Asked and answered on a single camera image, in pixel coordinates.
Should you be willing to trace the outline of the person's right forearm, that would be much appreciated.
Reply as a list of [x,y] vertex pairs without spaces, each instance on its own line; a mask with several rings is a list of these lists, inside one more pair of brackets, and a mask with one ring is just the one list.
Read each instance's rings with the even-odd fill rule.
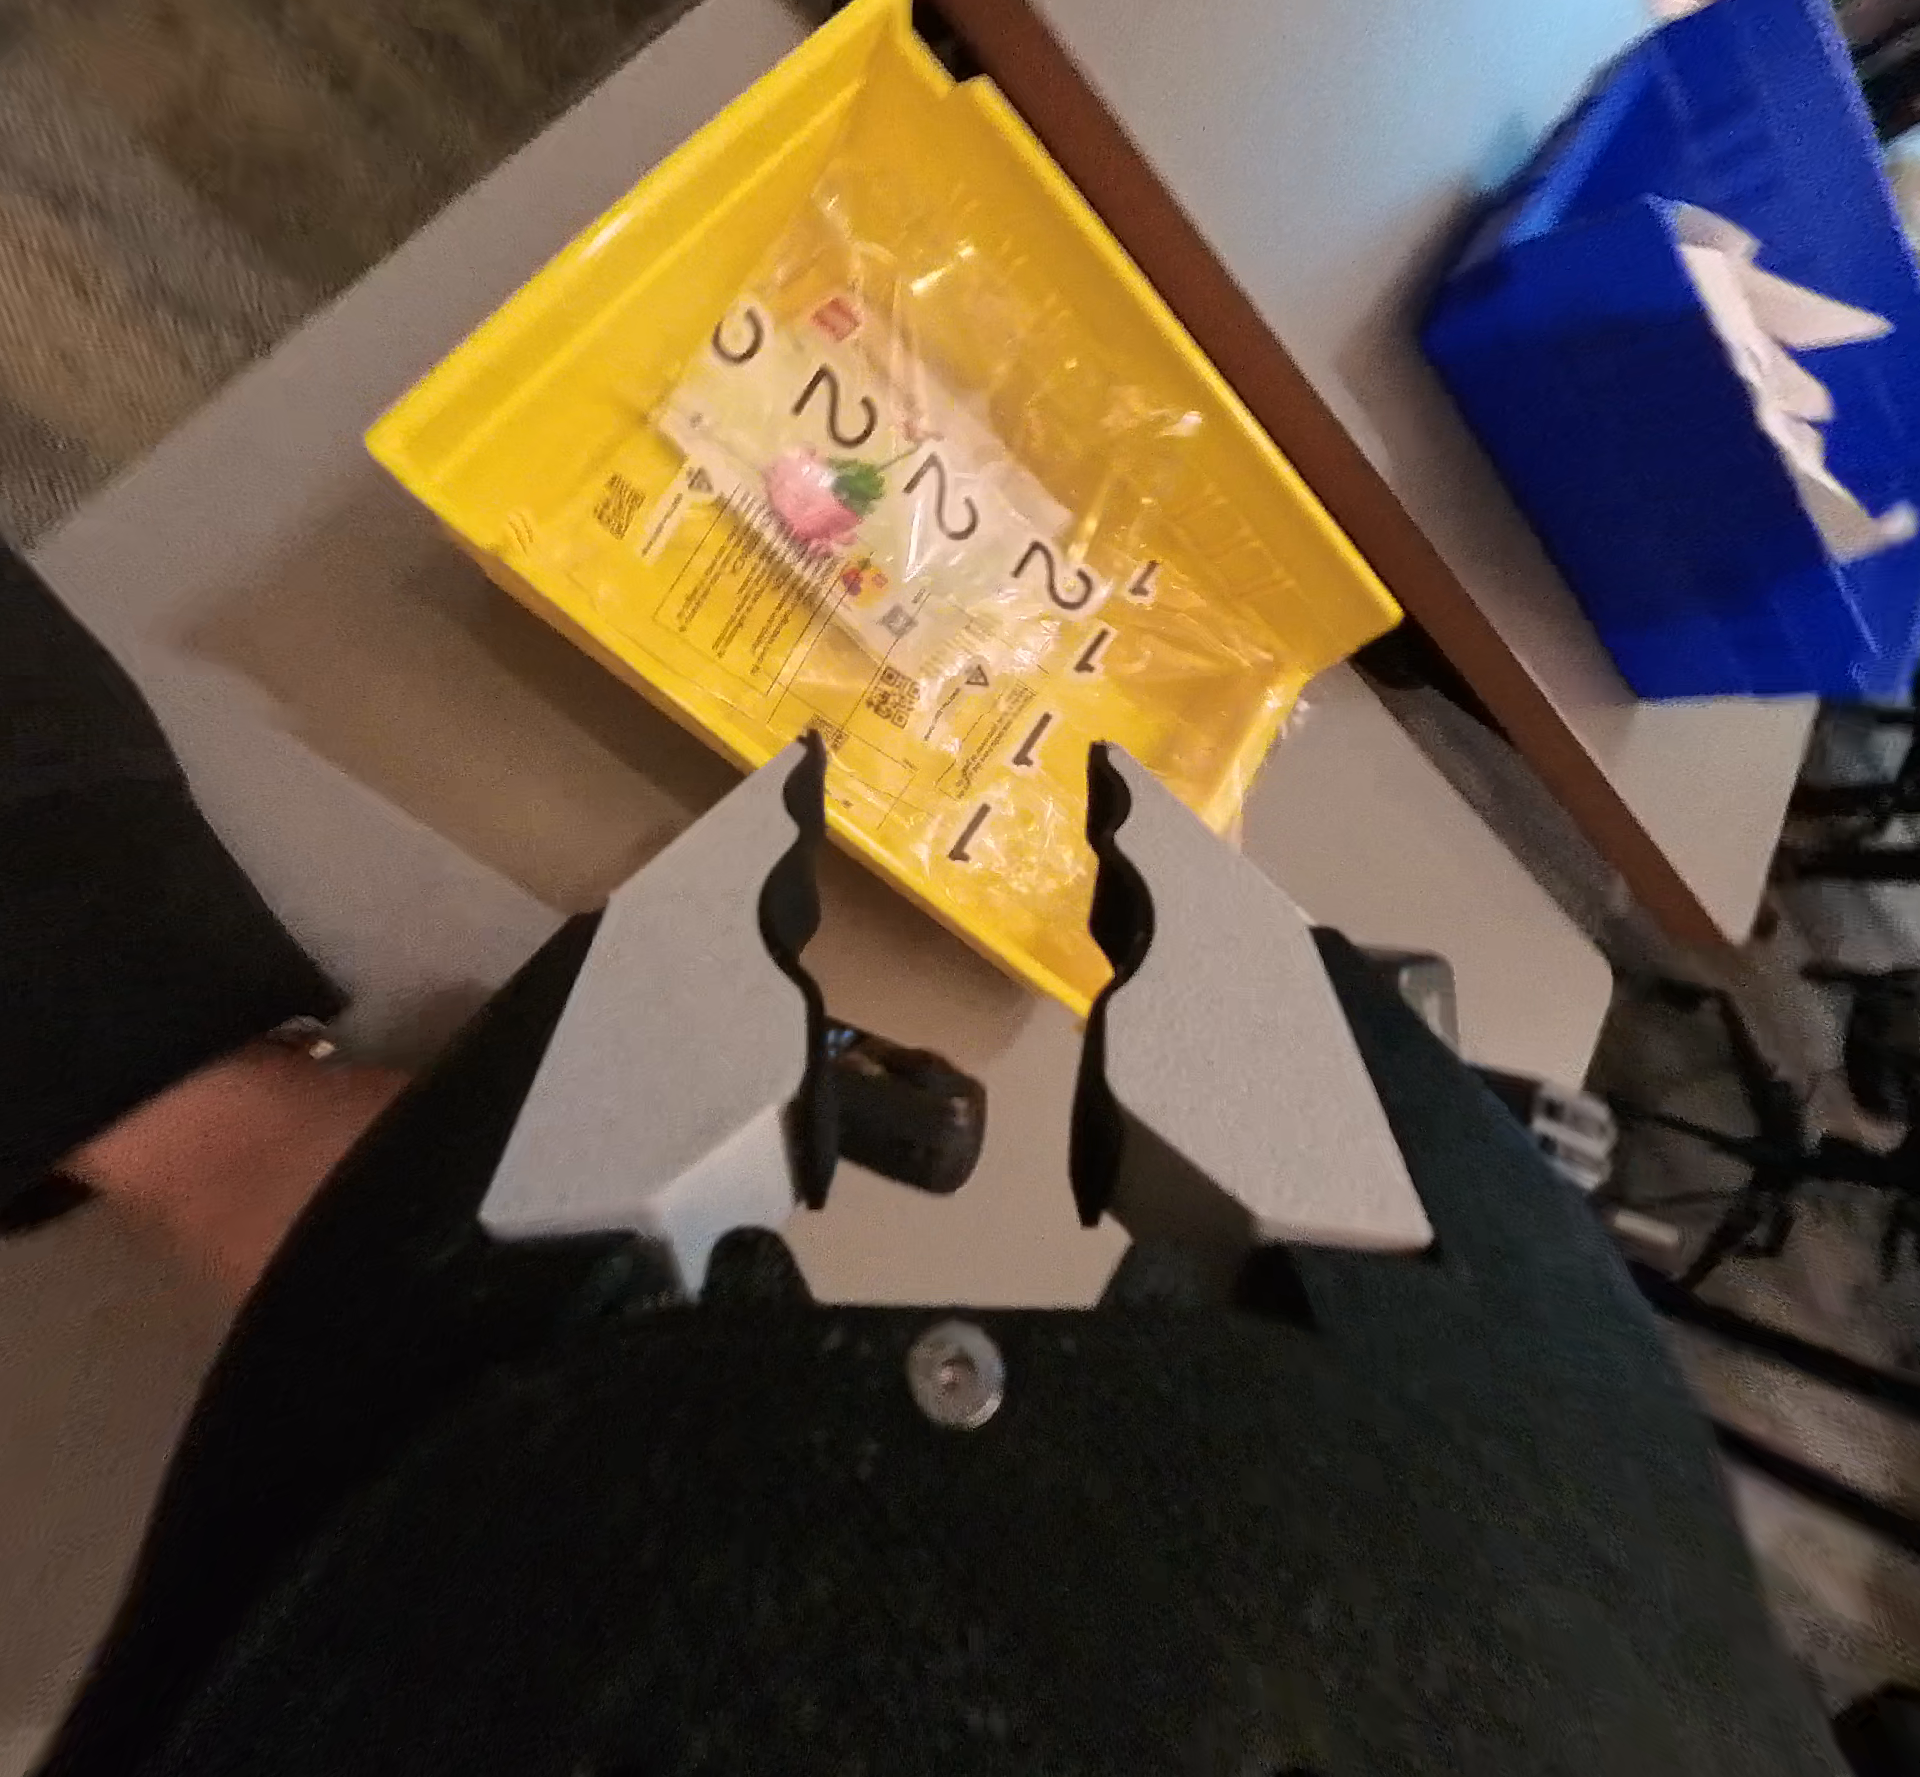
[[136,1106],[60,1169],[242,1300],[406,1085],[382,1065],[250,1043]]

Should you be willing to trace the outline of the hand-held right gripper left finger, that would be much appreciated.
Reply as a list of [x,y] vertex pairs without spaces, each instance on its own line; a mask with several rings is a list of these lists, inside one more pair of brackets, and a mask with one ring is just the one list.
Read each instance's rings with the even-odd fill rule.
[[502,1243],[627,1236],[695,1300],[715,1250],[834,1172],[821,925],[828,754],[804,732],[608,901],[478,1201]]

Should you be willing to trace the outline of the black tripod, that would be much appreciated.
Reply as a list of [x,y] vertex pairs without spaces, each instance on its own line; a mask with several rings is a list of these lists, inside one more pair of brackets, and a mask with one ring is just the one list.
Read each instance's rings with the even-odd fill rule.
[[1884,782],[1811,784],[1789,803],[1789,834],[1771,877],[1789,894],[1846,893],[1856,915],[1867,891],[1904,893],[1905,941],[1901,960],[1867,966],[1837,954],[1799,964],[1794,978],[1815,998],[1842,1005],[1837,1075],[1856,1112],[1900,1127],[1889,1148],[1835,1134],[1811,1122],[1818,1075],[1797,1081],[1774,1062],[1748,1022],[1742,1000],[1725,983],[1706,983],[1681,967],[1651,961],[1633,966],[1623,980],[1636,998],[1683,1020],[1706,1014],[1746,1112],[1748,1135],[1729,1135],[1688,1117],[1630,1101],[1614,1112],[1688,1138],[1743,1169],[1743,1178],[1721,1198],[1714,1227],[1674,1278],[1656,1278],[1665,1305],[1696,1308],[1696,1289],[1728,1260],[1772,1260],[1789,1245],[1797,1201],[1807,1189],[1856,1189],[1880,1198],[1877,1263],[1894,1278],[1916,1255],[1918,1219],[1918,1112],[1916,1112],[1916,743]]

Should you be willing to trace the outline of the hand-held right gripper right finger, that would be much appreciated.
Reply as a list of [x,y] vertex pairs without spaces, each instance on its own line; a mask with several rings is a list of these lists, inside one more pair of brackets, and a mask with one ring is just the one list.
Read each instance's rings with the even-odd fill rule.
[[1088,930],[1109,964],[1068,1109],[1068,1192],[1212,1256],[1412,1256],[1433,1219],[1301,909],[1113,741],[1088,746]]

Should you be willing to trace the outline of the yellow storage bins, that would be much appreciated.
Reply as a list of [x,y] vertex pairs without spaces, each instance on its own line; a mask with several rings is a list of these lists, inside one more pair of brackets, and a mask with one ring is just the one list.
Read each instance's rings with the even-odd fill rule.
[[[368,454],[435,516],[488,578],[715,746],[620,657],[582,588],[587,505],[618,466],[656,490],[680,453],[651,410],[757,254],[826,184],[848,184],[860,228],[922,211],[942,234],[985,228],[1071,303],[1128,373],[1186,391],[1206,415],[1117,541],[1120,575],[1176,571],[1206,621],[1280,651],[1298,696],[1252,763],[1229,826],[1305,688],[1402,621],[1402,608],[1304,477],[1170,313],[1153,282],[985,76],[958,80],[916,28],[916,0],[852,0],[663,158],[425,373],[366,433]],[[828,800],[844,848],[995,966],[1084,1016],[1108,978],[1086,925],[1086,754],[1057,841],[1075,876],[1040,912],[987,866],[940,889],[867,854]]]

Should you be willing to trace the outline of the black adapter box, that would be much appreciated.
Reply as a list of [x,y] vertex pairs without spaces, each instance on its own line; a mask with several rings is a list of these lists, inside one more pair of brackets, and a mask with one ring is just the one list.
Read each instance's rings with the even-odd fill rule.
[[1581,1194],[1597,1194],[1617,1162],[1618,1122],[1612,1109],[1586,1090],[1535,1082],[1524,1123],[1548,1161]]

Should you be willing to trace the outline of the grey desk with wood edge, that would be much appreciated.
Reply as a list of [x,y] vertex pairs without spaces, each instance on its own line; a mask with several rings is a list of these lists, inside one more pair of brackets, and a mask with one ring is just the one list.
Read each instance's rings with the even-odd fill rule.
[[1811,704],[1642,704],[1416,346],[1647,0],[928,0],[1669,939],[1742,943]]

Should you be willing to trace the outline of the toy instruction booklet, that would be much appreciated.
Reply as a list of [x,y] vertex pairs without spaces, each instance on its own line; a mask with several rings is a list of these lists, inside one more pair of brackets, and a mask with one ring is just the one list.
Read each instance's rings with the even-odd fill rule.
[[1109,594],[979,398],[852,287],[794,315],[739,296],[654,426],[837,628],[905,670],[965,639],[1025,648]]

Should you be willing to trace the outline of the blue storage bin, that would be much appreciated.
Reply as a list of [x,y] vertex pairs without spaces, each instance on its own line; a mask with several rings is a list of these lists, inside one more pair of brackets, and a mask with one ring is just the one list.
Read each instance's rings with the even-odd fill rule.
[[1916,673],[1918,282],[1832,0],[1640,38],[1489,200],[1423,350],[1646,699]]

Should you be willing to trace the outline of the clear flat plastic bag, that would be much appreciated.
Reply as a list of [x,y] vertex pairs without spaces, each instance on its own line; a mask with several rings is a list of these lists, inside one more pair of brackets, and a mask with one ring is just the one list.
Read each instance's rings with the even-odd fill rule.
[[1298,696],[1250,628],[1142,561],[1115,584],[971,478],[947,488],[786,447],[765,468],[692,454],[656,490],[611,468],[582,588],[658,697],[759,763],[817,730],[844,826],[901,877],[965,866],[1040,912],[1075,876],[1057,841],[1084,744],[1111,739],[1229,826]]

